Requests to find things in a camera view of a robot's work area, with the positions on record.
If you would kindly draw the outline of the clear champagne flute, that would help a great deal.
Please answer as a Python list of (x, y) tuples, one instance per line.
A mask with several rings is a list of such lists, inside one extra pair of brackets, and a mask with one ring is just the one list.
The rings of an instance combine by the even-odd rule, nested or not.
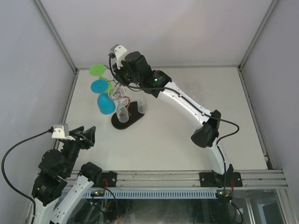
[(116, 115), (121, 123), (126, 123), (129, 120), (128, 109), (121, 102), (125, 97), (125, 92), (126, 90), (121, 86), (113, 87), (108, 91), (108, 97), (117, 102)]

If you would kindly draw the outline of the green plastic wine glass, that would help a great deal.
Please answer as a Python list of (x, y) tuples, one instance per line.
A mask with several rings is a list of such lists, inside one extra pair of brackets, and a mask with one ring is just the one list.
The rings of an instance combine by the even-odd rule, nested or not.
[(89, 69), (89, 73), (92, 76), (98, 77), (99, 80), (104, 80), (108, 83), (108, 86), (111, 87), (111, 81), (103, 77), (104, 73), (107, 71), (107, 66), (103, 64), (95, 64)]

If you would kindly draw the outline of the copper wire wine glass rack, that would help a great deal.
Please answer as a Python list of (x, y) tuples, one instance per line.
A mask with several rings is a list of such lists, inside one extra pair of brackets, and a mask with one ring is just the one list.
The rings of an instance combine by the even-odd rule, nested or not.
[(116, 102), (116, 110), (112, 115), (112, 126), (117, 130), (124, 130), (139, 121), (147, 112), (147, 100), (141, 91), (135, 91), (135, 95), (131, 98), (127, 95), (127, 90), (132, 87), (125, 88), (116, 78), (116, 73), (112, 67), (109, 70), (113, 74), (114, 80), (118, 83), (116, 86), (108, 90), (107, 96), (110, 100)]

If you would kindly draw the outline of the blue plastic wine glass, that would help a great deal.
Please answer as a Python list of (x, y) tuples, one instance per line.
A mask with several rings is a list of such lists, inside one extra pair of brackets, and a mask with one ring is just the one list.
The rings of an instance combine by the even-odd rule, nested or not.
[(91, 84), (91, 91), (99, 95), (97, 105), (100, 112), (104, 115), (112, 114), (116, 109), (114, 101), (108, 97), (110, 89), (109, 83), (104, 79), (98, 79)]

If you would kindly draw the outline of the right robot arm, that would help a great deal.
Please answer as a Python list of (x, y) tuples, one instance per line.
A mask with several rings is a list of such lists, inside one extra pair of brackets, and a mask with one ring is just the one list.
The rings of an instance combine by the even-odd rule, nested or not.
[(116, 60), (115, 63), (109, 63), (109, 68), (120, 84), (142, 90), (170, 104), (196, 125), (191, 140), (195, 145), (207, 149), (215, 182), (226, 186), (231, 181), (233, 166), (219, 144), (222, 139), (219, 136), (220, 122), (223, 121), (221, 113), (218, 110), (212, 112), (196, 103), (168, 75), (153, 70), (138, 51), (128, 53), (120, 49), (112, 50), (109, 59)]

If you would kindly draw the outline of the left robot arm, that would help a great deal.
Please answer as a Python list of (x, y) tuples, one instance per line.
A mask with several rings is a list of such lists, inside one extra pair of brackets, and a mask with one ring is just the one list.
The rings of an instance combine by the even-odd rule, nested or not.
[(83, 126), (69, 130), (67, 124), (54, 125), (52, 138), (63, 143), (61, 150), (47, 151), (38, 165), (40, 173), (35, 179), (32, 197), (34, 199), (31, 223), (65, 224), (82, 196), (93, 186), (102, 182), (102, 169), (92, 162), (82, 165), (66, 197), (59, 198), (67, 185), (81, 150), (88, 150), (95, 144), (96, 127), (85, 130)]

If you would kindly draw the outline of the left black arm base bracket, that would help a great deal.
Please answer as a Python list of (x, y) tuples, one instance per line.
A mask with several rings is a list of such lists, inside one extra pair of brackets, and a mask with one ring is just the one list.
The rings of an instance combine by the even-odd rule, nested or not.
[(108, 171), (108, 172), (102, 172), (102, 176), (101, 176), (101, 182), (100, 185), (102, 187), (116, 187), (116, 183), (117, 183), (117, 173), (113, 172), (113, 171)]

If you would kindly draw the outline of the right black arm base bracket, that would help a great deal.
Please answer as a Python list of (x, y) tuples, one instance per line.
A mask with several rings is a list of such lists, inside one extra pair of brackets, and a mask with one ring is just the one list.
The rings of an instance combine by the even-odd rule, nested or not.
[(219, 175), (214, 172), (200, 172), (199, 181), (201, 187), (242, 187), (242, 178), (239, 172), (233, 172), (228, 175)]

